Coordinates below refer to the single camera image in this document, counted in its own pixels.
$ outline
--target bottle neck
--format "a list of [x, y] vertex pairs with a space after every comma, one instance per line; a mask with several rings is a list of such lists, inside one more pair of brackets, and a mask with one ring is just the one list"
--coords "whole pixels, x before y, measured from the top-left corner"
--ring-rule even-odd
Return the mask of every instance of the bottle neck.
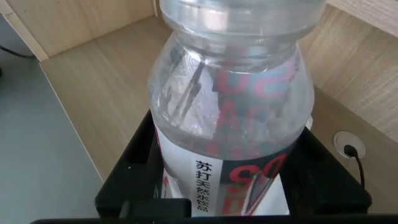
[[175, 30], [176, 40], [196, 60], [235, 72], [258, 72], [286, 62], [296, 51], [296, 40], [283, 37], [210, 37]]

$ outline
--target black cable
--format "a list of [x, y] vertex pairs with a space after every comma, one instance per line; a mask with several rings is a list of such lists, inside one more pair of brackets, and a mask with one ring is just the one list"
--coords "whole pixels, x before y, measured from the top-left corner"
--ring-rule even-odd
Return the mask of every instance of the black cable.
[[363, 187], [363, 189], [365, 189], [365, 174], [363, 172], [362, 162], [358, 156], [358, 151], [354, 148], [354, 146], [346, 145], [344, 147], [344, 153], [347, 156], [355, 157], [359, 167], [359, 175], [361, 176], [361, 186]]
[[0, 45], [0, 50], [21, 58], [35, 58], [35, 55], [23, 55]]

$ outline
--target wooden desk surface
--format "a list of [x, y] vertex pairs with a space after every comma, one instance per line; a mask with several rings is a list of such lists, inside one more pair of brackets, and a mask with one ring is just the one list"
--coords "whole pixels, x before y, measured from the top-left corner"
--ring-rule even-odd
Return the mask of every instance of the wooden desk surface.
[[[103, 179], [149, 108], [147, 77], [170, 33], [151, 17], [41, 63]], [[374, 201], [370, 212], [398, 211], [397, 143], [318, 89], [313, 118], [315, 135], [357, 179], [357, 164], [342, 159], [332, 140], [342, 130], [363, 139], [366, 188]]]

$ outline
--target gray floor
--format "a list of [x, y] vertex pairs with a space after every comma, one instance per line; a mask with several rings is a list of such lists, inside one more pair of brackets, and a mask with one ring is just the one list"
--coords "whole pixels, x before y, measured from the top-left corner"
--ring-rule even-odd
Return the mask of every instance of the gray floor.
[[[0, 16], [0, 44], [30, 51]], [[96, 217], [101, 179], [36, 60], [0, 51], [0, 223]]]

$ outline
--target clear plastic bottle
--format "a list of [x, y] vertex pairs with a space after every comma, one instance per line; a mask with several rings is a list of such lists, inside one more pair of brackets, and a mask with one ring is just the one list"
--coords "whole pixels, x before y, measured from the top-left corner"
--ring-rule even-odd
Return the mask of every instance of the clear plastic bottle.
[[193, 214], [250, 215], [314, 102], [297, 40], [324, 0], [160, 0], [174, 29], [150, 110], [175, 197]]

